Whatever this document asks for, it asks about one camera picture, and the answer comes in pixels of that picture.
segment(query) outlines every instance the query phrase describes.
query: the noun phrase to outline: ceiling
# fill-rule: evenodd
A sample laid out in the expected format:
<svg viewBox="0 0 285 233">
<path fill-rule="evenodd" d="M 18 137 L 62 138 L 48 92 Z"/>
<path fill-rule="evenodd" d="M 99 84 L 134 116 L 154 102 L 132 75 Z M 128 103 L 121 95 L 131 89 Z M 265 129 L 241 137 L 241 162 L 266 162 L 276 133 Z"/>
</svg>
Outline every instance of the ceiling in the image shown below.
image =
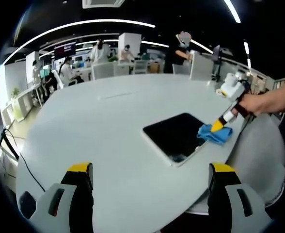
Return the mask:
<svg viewBox="0 0 285 233">
<path fill-rule="evenodd" d="M 127 23 L 89 23 L 49 33 L 30 43 L 31 52 L 65 39 L 97 33 L 141 33 L 143 40 L 166 44 L 179 31 L 213 48 L 220 44 L 234 54 L 233 60 L 247 64 L 244 41 L 250 48 L 252 67 L 274 78 L 285 77 L 285 0 L 231 0 L 241 23 L 235 22 L 224 0 L 125 0 L 120 8 L 83 9 L 81 0 L 44 0 L 33 4 L 23 16 L 10 46 L 19 47 L 33 37 L 58 26 L 90 19 L 126 19 L 155 28 Z M 117 35 L 101 36 L 117 39 Z M 84 42 L 98 37 L 76 40 Z M 204 51 L 195 44 L 192 48 Z M 15 55 L 10 62 L 25 57 Z"/>
</svg>

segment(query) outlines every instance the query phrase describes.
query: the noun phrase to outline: air conditioning vent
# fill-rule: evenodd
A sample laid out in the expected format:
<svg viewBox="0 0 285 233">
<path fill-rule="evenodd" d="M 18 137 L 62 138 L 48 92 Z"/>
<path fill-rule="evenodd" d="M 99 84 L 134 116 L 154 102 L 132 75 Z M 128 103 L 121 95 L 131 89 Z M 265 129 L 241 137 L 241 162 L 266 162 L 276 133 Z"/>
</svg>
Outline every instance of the air conditioning vent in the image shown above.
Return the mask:
<svg viewBox="0 0 285 233">
<path fill-rule="evenodd" d="M 93 7 L 120 7 L 125 0 L 82 0 L 84 9 Z"/>
</svg>

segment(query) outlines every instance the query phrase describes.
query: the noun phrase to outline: white oval table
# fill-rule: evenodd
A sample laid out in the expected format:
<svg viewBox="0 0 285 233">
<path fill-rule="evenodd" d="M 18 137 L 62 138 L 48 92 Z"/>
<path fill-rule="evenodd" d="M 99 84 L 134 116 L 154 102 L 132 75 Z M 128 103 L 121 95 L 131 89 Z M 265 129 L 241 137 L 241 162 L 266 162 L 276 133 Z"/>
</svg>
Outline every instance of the white oval table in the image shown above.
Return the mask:
<svg viewBox="0 0 285 233">
<path fill-rule="evenodd" d="M 208 165 L 225 163 L 243 118 L 228 126 L 224 146 L 207 142 L 180 167 L 169 166 L 143 127 L 190 113 L 212 123 L 230 102 L 207 81 L 185 75 L 128 75 L 77 84 L 55 92 L 39 112 L 22 154 L 48 189 L 75 163 L 94 168 L 95 233 L 152 233 L 186 211 L 207 189 Z M 17 200 L 43 191 L 19 160 Z"/>
</svg>

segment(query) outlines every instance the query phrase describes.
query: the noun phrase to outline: blue cloth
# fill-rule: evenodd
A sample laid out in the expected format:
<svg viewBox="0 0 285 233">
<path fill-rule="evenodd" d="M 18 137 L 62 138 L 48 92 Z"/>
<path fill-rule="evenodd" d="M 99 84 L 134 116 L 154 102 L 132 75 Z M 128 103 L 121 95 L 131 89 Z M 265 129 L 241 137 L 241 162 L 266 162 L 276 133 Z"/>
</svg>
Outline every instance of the blue cloth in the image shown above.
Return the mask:
<svg viewBox="0 0 285 233">
<path fill-rule="evenodd" d="M 205 139 L 207 141 L 223 145 L 231 137 L 233 130 L 231 128 L 224 127 L 216 132 L 211 132 L 212 125 L 202 125 L 197 133 L 198 138 Z"/>
</svg>

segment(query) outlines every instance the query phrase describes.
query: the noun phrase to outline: tablet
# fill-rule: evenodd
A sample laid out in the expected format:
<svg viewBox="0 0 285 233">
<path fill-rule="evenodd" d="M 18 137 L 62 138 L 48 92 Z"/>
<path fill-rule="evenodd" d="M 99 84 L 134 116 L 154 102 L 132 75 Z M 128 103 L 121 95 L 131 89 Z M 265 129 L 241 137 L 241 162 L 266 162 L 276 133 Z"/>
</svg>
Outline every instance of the tablet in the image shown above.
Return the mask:
<svg viewBox="0 0 285 233">
<path fill-rule="evenodd" d="M 191 114 L 183 113 L 146 126 L 143 131 L 172 163 L 179 164 L 205 143 L 196 137 L 203 124 Z"/>
</svg>

